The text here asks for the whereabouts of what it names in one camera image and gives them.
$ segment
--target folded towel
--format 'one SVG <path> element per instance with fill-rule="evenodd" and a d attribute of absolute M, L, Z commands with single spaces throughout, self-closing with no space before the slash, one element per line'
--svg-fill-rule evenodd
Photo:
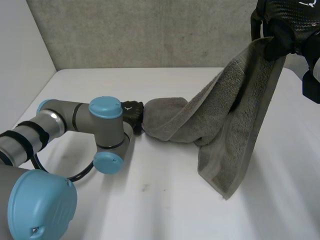
<path fill-rule="evenodd" d="M 198 172 L 226 200 L 245 177 L 286 60 L 264 59 L 270 40 L 252 42 L 190 102 L 159 98 L 144 106 L 144 131 L 161 141 L 200 146 Z"/>

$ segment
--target white wall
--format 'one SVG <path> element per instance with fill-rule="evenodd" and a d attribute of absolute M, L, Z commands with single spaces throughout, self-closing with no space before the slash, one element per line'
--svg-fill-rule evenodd
<path fill-rule="evenodd" d="M 0 133 L 14 126 L 55 74 L 25 0 L 0 0 Z"/>

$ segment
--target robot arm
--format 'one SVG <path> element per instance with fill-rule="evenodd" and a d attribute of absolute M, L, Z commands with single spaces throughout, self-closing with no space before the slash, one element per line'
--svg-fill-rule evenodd
<path fill-rule="evenodd" d="M 287 54 L 304 56 L 309 71 L 303 77 L 302 93 L 320 104 L 320 0 L 258 0 L 251 15 L 251 38 L 273 37 L 265 58 Z"/>
<path fill-rule="evenodd" d="M 142 130 L 142 102 L 98 97 L 87 103 L 47 100 L 37 114 L 0 135 L 0 239 L 62 237 L 77 206 L 75 182 L 93 166 L 103 174 L 122 168 L 130 140 Z M 96 154 L 80 174 L 65 178 L 46 172 L 37 153 L 65 132 L 93 134 Z M 18 168 L 32 160 L 36 169 Z"/>

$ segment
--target white table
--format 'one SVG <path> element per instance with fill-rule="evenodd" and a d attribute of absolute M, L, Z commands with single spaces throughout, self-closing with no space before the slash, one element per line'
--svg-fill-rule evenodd
<path fill-rule="evenodd" d="M 68 69 L 55 74 L 20 121 L 45 99 L 89 103 L 161 97 L 190 100 L 221 68 Z M 284 69 L 240 188 L 228 200 L 197 173 L 193 144 L 136 137 L 124 169 L 93 170 L 75 184 L 78 205 L 63 240 L 320 239 L 320 106 Z M 96 152 L 94 137 L 68 132 L 39 154 L 52 173 L 72 176 Z M 30 162 L 22 167 L 32 169 Z"/>

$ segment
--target black band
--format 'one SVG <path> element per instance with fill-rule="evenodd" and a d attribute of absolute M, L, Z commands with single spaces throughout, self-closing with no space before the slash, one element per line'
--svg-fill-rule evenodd
<path fill-rule="evenodd" d="M 124 133 L 124 135 L 128 138 L 129 142 L 130 142 L 130 137 L 128 136 L 128 134 Z M 117 145 L 114 145 L 114 146 L 100 146 L 100 145 L 96 145 L 97 147 L 101 148 L 101 149 L 116 149 L 118 147 L 120 147 L 122 144 L 124 144 L 125 142 L 125 139 L 122 140 L 122 142 L 120 142 L 119 144 Z"/>
<path fill-rule="evenodd" d="M 14 166 L 10 159 L 2 151 L 0 151 L 0 159 L 4 162 L 5 165 Z"/>
<path fill-rule="evenodd" d="M 106 150 L 108 150 L 108 149 L 116 149 L 116 148 L 120 147 L 122 144 L 124 144 L 124 142 L 125 142 L 125 139 L 123 139 L 122 142 L 120 142 L 120 143 L 118 143 L 117 145 L 114 145 L 114 146 L 100 146 L 98 144 L 96 146 L 98 148 L 106 149 Z"/>
<path fill-rule="evenodd" d="M 75 109 L 73 111 L 73 115 L 72 115 L 72 126 L 73 126 L 74 130 L 76 130 L 77 132 L 79 132 L 79 130 L 78 130 L 77 125 L 76 125 L 76 116 L 77 116 L 77 112 L 78 112 L 78 110 L 79 110 L 79 108 L 81 107 L 82 104 L 83 103 L 79 103 L 75 107 Z"/>
<path fill-rule="evenodd" d="M 55 113 L 61 119 L 61 121 L 63 122 L 63 125 L 64 125 L 64 133 L 66 133 L 67 132 L 67 122 L 64 119 L 64 117 L 60 113 L 58 113 L 57 111 L 55 111 L 51 108 L 46 108 L 45 110 L 48 110 L 48 111 Z"/>
<path fill-rule="evenodd" d="M 40 125 L 36 124 L 33 121 L 23 121 L 23 122 L 19 123 L 18 126 L 29 127 L 31 129 L 35 130 L 39 134 L 40 142 L 42 143 L 42 148 L 40 149 L 40 151 L 47 146 L 47 144 L 49 142 L 50 135 Z"/>
<path fill-rule="evenodd" d="M 32 144 L 26 139 L 23 135 L 16 131 L 5 131 L 4 133 L 0 134 L 1 137 L 9 137 L 16 140 L 26 152 L 26 159 L 29 160 L 34 155 L 34 148 Z"/>

